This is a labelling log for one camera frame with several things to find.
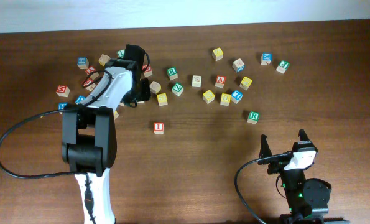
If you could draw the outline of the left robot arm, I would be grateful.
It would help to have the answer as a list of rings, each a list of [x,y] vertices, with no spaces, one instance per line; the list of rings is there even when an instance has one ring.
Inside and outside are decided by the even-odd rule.
[[[62,159],[78,182],[85,223],[116,223],[111,207],[109,173],[116,159],[114,113],[120,103],[135,108],[150,100],[150,65],[146,51],[126,45],[124,55],[104,65],[93,91],[74,109],[67,105],[62,119]]]

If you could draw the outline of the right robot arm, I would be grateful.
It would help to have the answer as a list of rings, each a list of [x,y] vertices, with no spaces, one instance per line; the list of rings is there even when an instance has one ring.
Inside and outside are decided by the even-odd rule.
[[[270,150],[267,136],[261,136],[259,165],[268,165],[269,175],[279,174],[290,213],[279,217],[280,223],[349,223],[343,218],[325,219],[328,214],[328,202],[332,186],[318,179],[306,179],[304,171],[314,165],[318,149],[311,142],[304,130],[298,132],[299,141],[294,142],[292,149],[283,154]]]

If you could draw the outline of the red letter I block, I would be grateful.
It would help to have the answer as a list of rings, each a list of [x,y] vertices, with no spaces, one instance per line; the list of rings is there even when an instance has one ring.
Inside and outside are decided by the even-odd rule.
[[[155,134],[163,134],[164,124],[162,122],[155,122],[153,125],[153,130]]]

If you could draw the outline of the green letter R block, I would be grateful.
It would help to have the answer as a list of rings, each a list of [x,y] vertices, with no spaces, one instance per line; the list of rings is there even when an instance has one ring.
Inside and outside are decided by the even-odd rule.
[[[255,111],[250,111],[248,117],[247,117],[247,122],[251,124],[257,124],[259,121],[260,114]]]

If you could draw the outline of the red letter A block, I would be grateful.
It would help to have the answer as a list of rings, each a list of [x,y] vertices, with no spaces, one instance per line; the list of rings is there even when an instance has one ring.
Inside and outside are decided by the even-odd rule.
[[[221,75],[218,75],[218,76],[216,77],[215,87],[223,88],[223,87],[224,87],[225,82],[226,82],[226,77],[221,76]]]

